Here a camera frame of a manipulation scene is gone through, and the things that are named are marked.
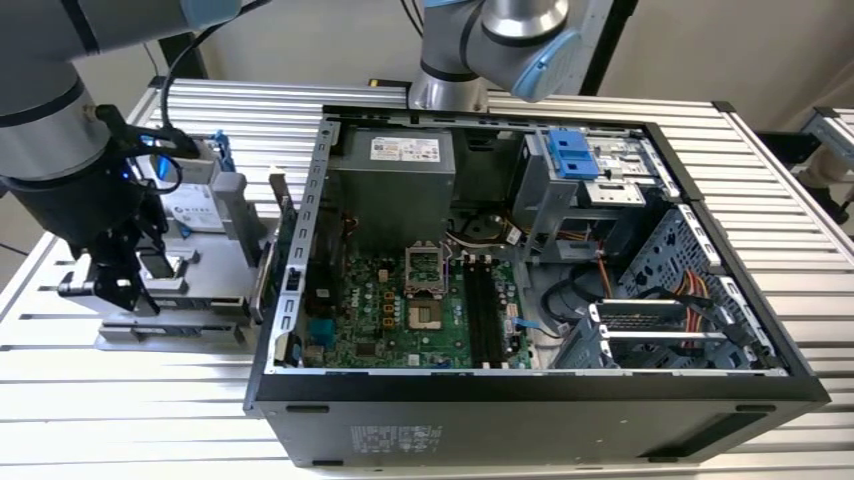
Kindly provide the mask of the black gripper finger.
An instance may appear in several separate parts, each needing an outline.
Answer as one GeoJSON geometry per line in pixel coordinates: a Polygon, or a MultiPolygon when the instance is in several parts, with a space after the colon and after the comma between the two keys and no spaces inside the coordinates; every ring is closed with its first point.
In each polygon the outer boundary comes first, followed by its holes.
{"type": "MultiPolygon", "coordinates": [[[[142,262],[142,266],[146,269],[147,275],[151,278],[159,278],[162,276],[162,255],[152,249],[143,249],[138,251],[138,257],[142,262]]],[[[142,298],[146,302],[143,309],[146,315],[158,315],[160,312],[159,306],[151,296],[146,281],[142,281],[142,298]]]]}
{"type": "Polygon", "coordinates": [[[96,264],[94,275],[95,295],[122,309],[134,311],[144,290],[139,270],[127,264],[96,264]]]}

